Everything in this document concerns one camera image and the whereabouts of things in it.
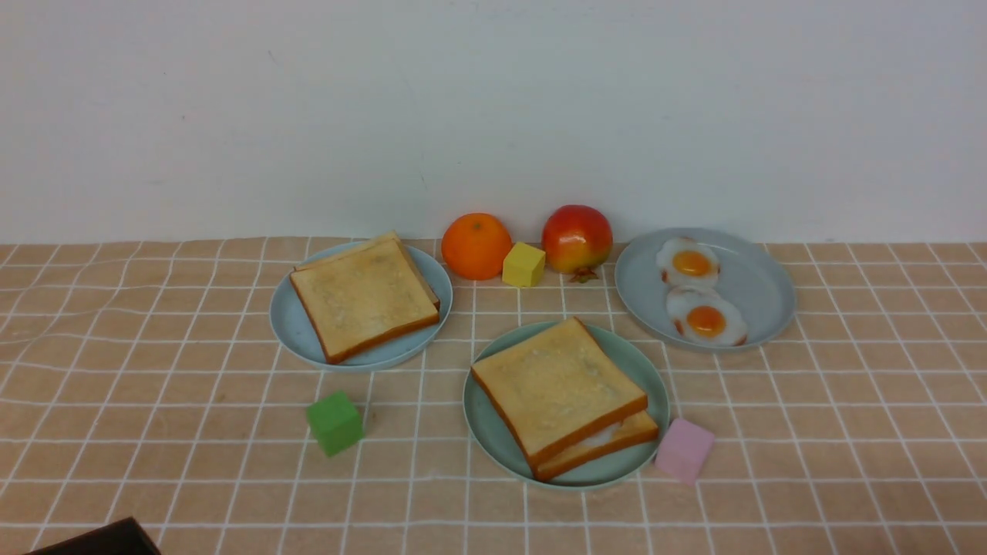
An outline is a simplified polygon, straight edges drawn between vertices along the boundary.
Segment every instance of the bread slice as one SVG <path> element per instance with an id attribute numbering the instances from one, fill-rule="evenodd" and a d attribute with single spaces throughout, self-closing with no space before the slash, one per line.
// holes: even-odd
<path id="1" fill-rule="evenodd" d="M 379 241 L 291 273 L 327 363 L 438 323 L 430 289 L 421 287 L 402 251 L 400 242 Z"/>
<path id="2" fill-rule="evenodd" d="M 569 318 L 471 369 L 535 472 L 647 408 L 647 395 Z"/>
<path id="3" fill-rule="evenodd" d="M 408 252 L 408 249 L 405 247 L 405 244 L 401 242 L 401 238 L 398 237 L 398 232 L 394 230 L 388 231 L 387 233 L 374 237 L 373 239 L 370 239 L 368 241 L 364 241 L 359 245 L 356 245 L 355 247 L 350 247 L 345 251 L 342 251 L 341 253 L 335 253 L 334 255 L 330 255 L 326 258 L 321 258 L 319 260 L 314 260 L 308 264 L 298 265 L 295 267 L 295 272 L 301 272 L 302 270 L 311 270 L 313 268 L 318 268 L 323 264 L 328 264 L 343 258 L 351 257 L 353 255 L 358 255 L 386 241 L 394 241 L 398 244 L 398 246 L 401 248 L 401 256 L 405 257 L 405 260 L 407 260 L 408 264 L 412 267 L 412 272 L 415 274 L 415 279 L 417 279 L 418 282 L 421 283 L 421 287 L 428 294 L 428 299 L 431 301 L 432 304 L 435 305 L 435 308 L 439 308 L 440 305 L 439 305 L 438 296 L 435 295 L 435 291 L 432 290 L 431 285 L 428 284 L 428 281 L 425 280 L 424 276 L 418 270 L 418 266 L 415 265 L 415 260 L 412 259 L 412 255 Z"/>
<path id="4" fill-rule="evenodd" d="M 647 411 L 641 411 L 542 463 L 534 471 L 535 479 L 548 482 L 591 460 L 655 439 L 658 439 L 658 424 Z"/>

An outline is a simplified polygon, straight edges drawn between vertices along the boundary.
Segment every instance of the egg yolk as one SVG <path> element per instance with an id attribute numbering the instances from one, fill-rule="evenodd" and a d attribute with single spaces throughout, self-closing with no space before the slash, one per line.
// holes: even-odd
<path id="1" fill-rule="evenodd" d="M 685 317 L 685 321 L 697 335 L 708 339 L 718 336 L 726 329 L 726 318 L 723 317 L 723 313 L 712 306 L 693 308 Z"/>
<path id="2" fill-rule="evenodd" d="M 698 251 L 679 251 L 672 257 L 672 266 L 684 276 L 705 276 L 712 264 Z"/>

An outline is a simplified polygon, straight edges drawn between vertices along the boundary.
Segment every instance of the egg white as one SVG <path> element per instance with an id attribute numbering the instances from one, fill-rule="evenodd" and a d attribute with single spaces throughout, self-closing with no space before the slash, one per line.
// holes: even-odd
<path id="1" fill-rule="evenodd" d="M 697 334 L 689 326 L 686 317 L 692 309 L 698 306 L 712 306 L 723 315 L 726 327 L 719 335 L 706 338 Z M 675 329 L 683 338 L 693 343 L 728 347 L 743 345 L 747 341 L 747 323 L 740 311 L 732 303 L 721 297 L 719 293 L 708 287 L 695 285 L 672 287 L 665 298 L 665 310 L 668 312 L 672 324 L 675 325 Z"/>
<path id="2" fill-rule="evenodd" d="M 710 272 L 705 276 L 686 276 L 675 269 L 672 261 L 675 255 L 682 251 L 696 251 L 710 261 Z M 661 280 L 669 286 L 676 285 L 701 285 L 714 287 L 720 279 L 720 259 L 717 258 L 713 249 L 696 242 L 688 237 L 673 237 L 661 245 L 661 249 L 654 255 L 654 262 L 661 272 Z"/>

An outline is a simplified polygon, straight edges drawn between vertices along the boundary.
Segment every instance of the toy block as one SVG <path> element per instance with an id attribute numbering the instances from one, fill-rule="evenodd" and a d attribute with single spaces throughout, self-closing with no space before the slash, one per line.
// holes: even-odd
<path id="1" fill-rule="evenodd" d="M 342 391 L 325 397 L 305 410 L 312 435 L 327 456 L 333 456 L 363 439 L 363 421 Z"/>
<path id="2" fill-rule="evenodd" d="M 713 448 L 713 433 L 691 422 L 675 419 L 658 445 L 654 466 L 679 482 L 696 485 L 696 478 Z"/>
<path id="3" fill-rule="evenodd" d="M 527 243 L 516 243 L 503 259 L 501 279 L 515 287 L 537 285 L 545 274 L 545 251 Z"/>

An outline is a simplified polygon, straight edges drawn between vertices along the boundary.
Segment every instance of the plate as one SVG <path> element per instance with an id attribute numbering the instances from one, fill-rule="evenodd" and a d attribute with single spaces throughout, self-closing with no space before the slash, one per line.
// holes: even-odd
<path id="1" fill-rule="evenodd" d="M 713 249 L 720 259 L 717 292 L 743 315 L 747 342 L 717 347 L 691 342 L 675 330 L 665 310 L 668 285 L 654 256 L 673 237 L 691 237 Z M 710 229 L 677 227 L 638 237 L 617 259 L 617 293 L 628 312 L 653 335 L 667 343 L 693 351 L 729 353 L 745 351 L 771 341 L 796 314 L 796 289 L 789 273 L 761 247 Z"/>
<path id="2" fill-rule="evenodd" d="M 347 243 L 332 249 L 327 249 L 311 256 L 302 264 L 326 258 L 330 255 L 351 249 L 360 243 Z M 312 328 L 308 315 L 298 293 L 291 286 L 291 279 L 285 276 L 274 290 L 270 300 L 270 326 L 277 340 L 297 357 L 308 360 L 312 364 L 326 370 L 341 372 L 367 372 L 394 367 L 421 352 L 433 339 L 439 329 L 449 318 L 452 310 L 452 281 L 442 266 L 425 252 L 410 245 L 405 245 L 408 254 L 412 256 L 415 266 L 425 278 L 425 281 L 435 291 L 439 300 L 439 321 L 434 326 L 418 330 L 414 333 L 395 338 L 379 345 L 370 351 L 348 358 L 342 364 L 327 364 L 326 355 L 322 352 L 319 338 Z"/>
<path id="3" fill-rule="evenodd" d="M 490 343 L 477 360 L 517 345 L 556 324 L 558 322 L 539 322 L 508 332 Z M 463 387 L 466 424 L 483 451 L 501 468 L 520 480 L 549 489 L 569 491 L 588 491 L 618 484 L 651 462 L 658 442 L 668 429 L 668 393 L 658 371 L 654 369 L 654 364 L 617 334 L 590 324 L 586 324 L 586 328 L 607 357 L 647 393 L 647 413 L 658 423 L 660 436 L 654 441 L 587 462 L 549 482 L 539 482 L 534 479 L 514 436 L 510 434 L 487 393 L 473 379 L 471 373 L 467 375 L 466 385 Z"/>

